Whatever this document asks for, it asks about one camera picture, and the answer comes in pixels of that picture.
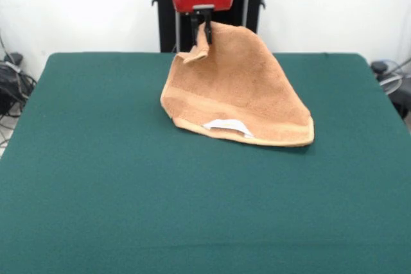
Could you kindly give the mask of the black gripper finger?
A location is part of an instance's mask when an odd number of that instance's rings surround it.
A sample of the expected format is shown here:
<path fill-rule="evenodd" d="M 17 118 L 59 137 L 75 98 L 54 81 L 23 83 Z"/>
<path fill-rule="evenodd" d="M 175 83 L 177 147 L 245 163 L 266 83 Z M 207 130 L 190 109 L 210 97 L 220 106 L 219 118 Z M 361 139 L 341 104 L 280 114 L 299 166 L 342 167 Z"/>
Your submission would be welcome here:
<path fill-rule="evenodd" d="M 208 44 L 212 44 L 212 29 L 211 29 L 211 16 L 212 16 L 212 11 L 211 10 L 205 10 L 203 12 L 204 16 L 204 32 L 205 32 L 205 37 L 207 39 Z"/>
<path fill-rule="evenodd" d="M 192 32 L 192 42 L 193 46 L 197 46 L 197 36 L 198 36 L 198 15 L 196 13 L 190 15 L 191 19 L 191 32 Z"/>

